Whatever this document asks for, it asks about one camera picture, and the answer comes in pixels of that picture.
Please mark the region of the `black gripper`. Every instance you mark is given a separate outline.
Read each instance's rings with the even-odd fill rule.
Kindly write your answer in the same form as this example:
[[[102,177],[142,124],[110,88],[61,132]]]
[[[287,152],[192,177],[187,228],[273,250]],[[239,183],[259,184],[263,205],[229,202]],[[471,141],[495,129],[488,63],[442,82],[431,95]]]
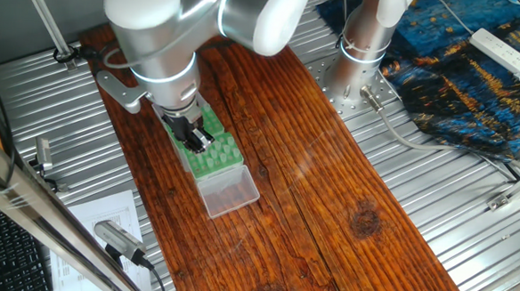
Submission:
[[[164,114],[162,119],[172,130],[172,138],[179,149],[199,154],[205,152],[214,142],[214,136],[204,128],[195,128],[186,117]]]

